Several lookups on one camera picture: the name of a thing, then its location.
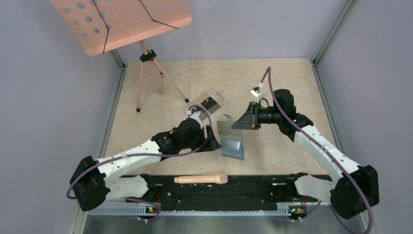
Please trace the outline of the grey leather card holder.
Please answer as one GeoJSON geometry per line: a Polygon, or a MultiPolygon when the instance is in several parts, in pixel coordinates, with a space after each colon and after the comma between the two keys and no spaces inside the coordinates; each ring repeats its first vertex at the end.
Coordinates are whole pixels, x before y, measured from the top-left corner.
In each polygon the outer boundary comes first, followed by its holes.
{"type": "Polygon", "coordinates": [[[235,121],[230,115],[222,114],[225,120],[217,121],[217,130],[220,136],[221,155],[238,160],[244,159],[244,137],[243,131],[232,129],[235,121]]]}

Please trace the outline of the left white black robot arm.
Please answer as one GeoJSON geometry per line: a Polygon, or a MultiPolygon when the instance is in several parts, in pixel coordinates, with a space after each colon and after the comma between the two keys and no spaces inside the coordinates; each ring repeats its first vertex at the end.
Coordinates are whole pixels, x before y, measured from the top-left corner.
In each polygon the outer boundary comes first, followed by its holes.
{"type": "Polygon", "coordinates": [[[126,174],[148,164],[184,156],[182,150],[188,149],[190,155],[216,151],[220,147],[211,125],[202,127],[199,121],[187,118],[178,127],[157,133],[144,143],[114,156],[83,158],[69,181],[67,197],[75,199],[84,212],[105,201],[125,197],[140,197],[148,202],[156,196],[156,188],[149,183],[148,177],[126,177],[126,174]]]}

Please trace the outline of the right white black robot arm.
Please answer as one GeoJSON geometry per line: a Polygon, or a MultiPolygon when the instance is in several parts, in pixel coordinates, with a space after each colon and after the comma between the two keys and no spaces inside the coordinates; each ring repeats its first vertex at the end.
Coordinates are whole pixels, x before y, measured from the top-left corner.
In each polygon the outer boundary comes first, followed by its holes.
{"type": "Polygon", "coordinates": [[[294,97],[287,89],[272,93],[273,106],[263,107],[262,91],[251,90],[257,100],[232,124],[236,130],[258,130],[262,124],[277,124],[282,134],[301,146],[328,173],[330,180],[307,173],[291,174],[286,181],[286,196],[298,201],[303,196],[332,206],[342,218],[350,219],[379,203],[378,174],[371,165],[361,166],[330,143],[305,115],[296,111],[294,97]]]}

